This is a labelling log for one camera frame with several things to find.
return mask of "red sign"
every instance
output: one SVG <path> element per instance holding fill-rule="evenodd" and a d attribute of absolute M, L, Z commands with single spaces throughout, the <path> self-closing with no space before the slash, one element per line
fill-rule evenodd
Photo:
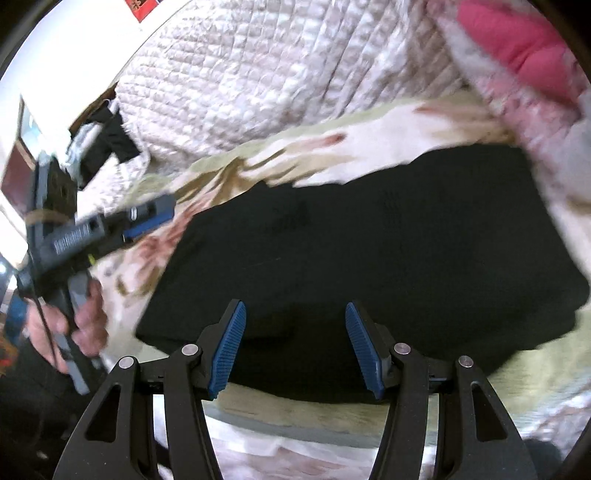
<path fill-rule="evenodd" d="M 162 0 L 125 0 L 135 18 L 141 22 Z"/>

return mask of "black cable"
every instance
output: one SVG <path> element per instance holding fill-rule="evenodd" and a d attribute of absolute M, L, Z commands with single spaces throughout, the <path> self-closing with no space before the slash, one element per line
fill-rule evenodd
<path fill-rule="evenodd" d="M 31 271 L 35 272 L 35 261 L 33 260 L 33 256 L 31 255 L 31 251 L 27 250 L 27 257 L 29 259 L 31 265 Z M 57 368 L 57 354 L 56 354 L 56 347 L 53 343 L 53 336 L 51 335 L 51 330 L 49 329 L 49 325 L 47 324 L 47 319 L 45 318 L 45 314 L 43 313 L 43 308 L 41 307 L 41 302 L 39 301 L 39 297 L 37 296 L 37 292 L 35 290 L 35 282 L 31 283 L 31 290 L 33 291 L 33 302 L 37 307 L 37 311 L 39 312 L 39 316 L 41 317 L 41 323 L 43 324 L 43 329 L 45 330 L 45 335 L 47 337 L 47 341 L 49 342 L 49 346 L 51 348 L 51 356 L 53 357 L 53 365 Z M 48 381 L 49 373 L 46 372 L 45 374 L 45 383 Z M 48 408 L 48 401 L 46 400 L 43 402 L 43 405 L 40 409 L 39 414 L 39 425 L 37 426 L 37 432 L 33 436 L 33 439 L 30 443 L 31 447 L 34 447 L 39 440 L 41 440 L 41 435 L 43 434 L 43 428 L 45 426 L 45 420 L 47 417 L 47 408 Z"/>

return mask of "pink pillow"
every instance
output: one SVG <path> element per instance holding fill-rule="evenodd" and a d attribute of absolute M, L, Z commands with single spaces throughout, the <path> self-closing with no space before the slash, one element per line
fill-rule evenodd
<path fill-rule="evenodd" d="M 504 1 L 531 7 L 527 0 Z M 541 17 L 531 9 L 531 15 Z M 453 60 L 470 86 L 480 93 L 493 114 L 516 133 L 519 144 L 542 170 L 553 176 L 563 161 L 566 137 L 581 118 L 579 109 L 527 86 L 486 54 L 459 24 L 455 0 L 427 0 L 427 12 L 442 32 Z M 570 51 L 567 57 L 577 66 Z M 581 87 L 586 89 L 588 81 L 584 80 Z"/>
<path fill-rule="evenodd" d="M 458 7 L 457 20 L 485 52 L 524 84 L 551 98 L 576 103 L 573 72 L 565 61 L 569 49 L 545 18 L 502 4 L 465 0 Z"/>

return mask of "floral bedspread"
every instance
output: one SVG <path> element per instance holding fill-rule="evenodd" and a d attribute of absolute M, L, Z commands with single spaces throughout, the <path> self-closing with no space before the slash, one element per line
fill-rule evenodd
<path fill-rule="evenodd" d="M 174 180 L 144 177 L 123 203 L 138 203 L 171 192 L 178 200 L 176 216 L 132 248 L 116 252 L 96 266 L 112 339 L 105 359 L 113 364 L 124 355 L 135 355 L 140 361 L 162 355 L 135 339 L 133 331 L 187 224 L 199 212 L 240 195 L 259 181 L 296 186 L 345 183 L 372 171 L 409 163 L 428 150 L 474 142 L 512 143 L 514 138 L 478 97 L 464 91 L 438 100 L 399 100 L 314 127 L 294 128 L 266 141 L 248 142 L 226 154 L 196 162 Z M 580 261 L 581 255 L 575 257 Z M 492 379 L 523 431 L 531 432 L 541 423 L 538 413 L 544 408 L 558 405 L 580 391 L 591 372 L 589 338 L 591 318 L 582 317 L 577 332 L 537 351 L 521 352 Z M 565 365 L 570 366 L 566 373 Z M 221 420 L 222 426 L 246 422 L 251 432 L 247 436 L 255 444 L 262 442 L 260 435 L 264 434 L 253 430 L 274 429 L 269 437 L 275 439 L 274 447 L 265 451 L 277 455 L 274 461 L 289 464 L 280 474 L 277 470 L 271 472 L 257 453 L 255 458 L 244 456 L 249 449 L 244 442 L 238 446 L 232 440 L 235 429 L 232 434 L 223 434 L 219 432 L 225 430 L 218 425 L 219 435 L 214 437 L 222 469 L 239 469 L 241 462 L 260 464 L 258 474 L 249 470 L 249 478 L 360 478 L 360 472 L 369 468 L 366 458 L 371 460 L 375 454 L 371 452 L 379 442 L 387 413 L 384 406 L 296 402 L 232 384 L 205 408 L 206 414 Z M 161 410 L 157 410 L 157 417 L 163 421 Z M 434 441 L 435 423 L 431 420 L 430 441 Z M 337 447 L 325 446 L 316 448 L 316 454 L 310 453 L 309 442 L 286 443 L 288 437 L 293 438 L 294 429 L 300 440 L 315 442 L 317 447 L 318 443 L 337 443 L 338 448 L 353 450 L 337 454 Z M 319 431 L 336 440 L 319 440 Z M 370 452 L 369 457 L 358 452 L 364 459 L 360 464 L 346 460 L 357 450 Z"/>

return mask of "bed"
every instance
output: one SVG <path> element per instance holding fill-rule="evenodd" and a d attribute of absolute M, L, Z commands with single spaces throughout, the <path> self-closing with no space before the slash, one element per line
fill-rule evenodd
<path fill-rule="evenodd" d="M 343 183 L 451 145 L 505 142 L 526 148 L 548 211 L 581 272 L 591 280 L 591 209 L 569 201 L 547 175 L 546 167 L 564 138 L 551 144 L 552 148 L 536 149 L 539 144 L 528 142 L 529 130 L 504 116 L 506 110 L 498 108 L 502 103 L 499 96 L 483 90 L 482 72 L 475 73 L 469 62 L 462 63 L 462 45 L 458 45 L 457 31 L 446 16 L 452 2 L 443 6 L 439 0 L 429 4 L 399 2 L 393 11 L 388 10 L 390 3 L 369 1 L 341 8 L 337 25 L 356 21 L 357 30 L 348 31 L 353 41 L 337 52 L 350 61 L 330 66 L 332 76 L 322 76 L 324 66 L 314 70 L 300 65 L 298 77 L 294 71 L 282 71 L 278 63 L 275 77 L 279 80 L 266 84 L 265 72 L 259 71 L 248 84 L 253 90 L 248 91 L 259 87 L 261 91 L 250 97 L 236 92 L 240 85 L 236 75 L 219 71 L 219 59 L 225 55 L 220 37 L 224 20 L 235 21 L 233 34 L 236 38 L 243 34 L 241 45 L 248 53 L 249 27 L 242 31 L 241 25 L 260 27 L 253 30 L 264 38 L 266 31 L 281 35 L 290 31 L 291 25 L 280 23 L 281 14 L 303 18 L 301 43 L 294 44 L 299 56 L 313 60 L 319 55 L 315 48 L 326 51 L 326 44 L 316 41 L 321 33 L 333 35 L 332 39 L 342 33 L 338 28 L 329 29 L 335 24 L 327 2 L 317 3 L 323 8 L 319 11 L 314 10 L 315 2 L 298 3 L 307 9 L 296 12 L 295 4 L 289 2 L 277 2 L 279 10 L 274 10 L 273 2 L 247 2 L 233 11 L 230 3 L 221 0 L 207 4 L 193 1 L 130 62 L 119 80 L 117 95 L 129 131 L 151 159 L 144 157 L 125 184 L 117 184 L 115 199 L 103 194 L 100 202 L 94 202 L 97 191 L 104 192 L 101 185 L 108 184 L 113 175 L 95 180 L 95 189 L 87 194 L 91 198 L 88 210 L 130 205 L 162 192 L 174 193 L 178 206 L 171 225 L 96 266 L 111 321 L 107 362 L 112 365 L 123 355 L 135 355 L 140 361 L 162 355 L 135 339 L 133 332 L 193 215 L 239 195 L 260 180 L 270 185 L 294 182 L 296 186 Z M 282 12 L 281 5 L 292 10 Z M 381 16 L 365 15 L 378 10 Z M 276 13 L 275 24 L 266 25 L 269 15 L 261 12 Z M 389 35 L 380 37 L 383 44 L 376 43 L 374 35 L 382 31 L 380 18 L 396 25 Z M 281 37 L 286 44 L 292 40 Z M 356 50 L 348 52 L 349 45 Z M 381 62 L 384 46 L 389 48 L 385 50 L 389 55 L 386 63 Z M 413 57 L 419 47 L 421 54 Z M 258 48 L 271 46 L 253 44 L 253 54 Z M 203 55 L 187 57 L 190 49 L 198 54 L 203 50 Z M 256 64 L 254 57 L 247 63 L 250 72 Z M 240 64 L 237 68 L 234 74 L 240 71 Z M 360 73 L 339 77 L 340 69 Z M 195 83 L 187 87 L 183 75 L 191 72 Z M 304 86 L 314 73 L 322 80 L 306 90 Z M 318 92 L 326 95 L 320 98 Z M 522 95 L 522 91 L 517 88 L 515 94 Z M 221 95 L 232 102 L 224 104 Z M 558 112 L 559 128 L 569 129 L 581 121 L 569 111 L 544 106 Z M 536 132 L 548 136 L 545 131 Z M 575 331 L 537 350 L 520 352 L 491 378 L 521 434 L 552 441 L 563 456 L 591 415 L 590 339 L 591 309 L 587 305 L 579 311 Z M 162 405 L 159 399 L 156 403 L 158 438 L 165 443 Z M 385 406 L 296 402 L 232 384 L 204 409 L 220 467 L 228 478 L 365 478 L 387 413 Z M 435 439 L 433 401 L 425 476 L 433 462 Z"/>

